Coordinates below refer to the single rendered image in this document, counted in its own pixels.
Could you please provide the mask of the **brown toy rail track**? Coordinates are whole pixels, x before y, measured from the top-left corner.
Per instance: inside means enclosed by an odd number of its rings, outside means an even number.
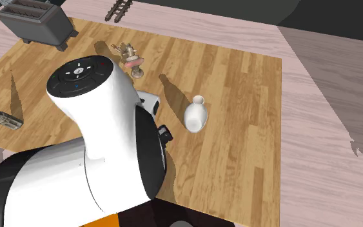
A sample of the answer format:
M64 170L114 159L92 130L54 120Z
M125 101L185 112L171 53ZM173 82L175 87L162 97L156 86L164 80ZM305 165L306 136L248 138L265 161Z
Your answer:
M133 0L117 0L106 14L104 20L108 22L114 17L114 23L118 23L132 5Z

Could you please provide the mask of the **pink and beige figurine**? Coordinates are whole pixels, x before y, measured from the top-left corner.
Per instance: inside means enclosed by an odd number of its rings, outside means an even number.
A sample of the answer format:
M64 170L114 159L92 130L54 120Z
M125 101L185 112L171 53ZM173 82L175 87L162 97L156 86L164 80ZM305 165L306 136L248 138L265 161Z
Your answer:
M141 78L144 75L140 66L143 64L144 59L136 54L136 49L130 43L121 43L119 46L112 44L111 47L120 53L121 61L126 68L131 69L131 76L133 78Z

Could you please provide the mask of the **grey ribbed tool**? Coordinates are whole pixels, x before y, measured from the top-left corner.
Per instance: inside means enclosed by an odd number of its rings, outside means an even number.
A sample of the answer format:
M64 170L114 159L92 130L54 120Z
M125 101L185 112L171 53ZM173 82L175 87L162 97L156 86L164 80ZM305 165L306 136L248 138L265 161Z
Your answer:
M5 112L0 112L0 125L12 130L17 130L23 125L23 121Z

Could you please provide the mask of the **white vase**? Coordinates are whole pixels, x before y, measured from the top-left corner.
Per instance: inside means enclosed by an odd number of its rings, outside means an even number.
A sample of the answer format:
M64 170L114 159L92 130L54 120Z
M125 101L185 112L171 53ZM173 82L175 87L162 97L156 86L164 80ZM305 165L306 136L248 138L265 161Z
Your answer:
M184 111L184 125L191 133L201 131L207 121L208 112L204 105L204 97L196 95Z

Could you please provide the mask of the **grey toaster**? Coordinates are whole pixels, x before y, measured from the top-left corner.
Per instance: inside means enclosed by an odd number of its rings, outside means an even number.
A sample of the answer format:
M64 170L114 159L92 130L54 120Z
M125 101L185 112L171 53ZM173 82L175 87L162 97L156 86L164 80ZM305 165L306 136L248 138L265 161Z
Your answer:
M65 51L78 31L60 6L37 0L12 0L0 10L0 21L23 43L47 44Z

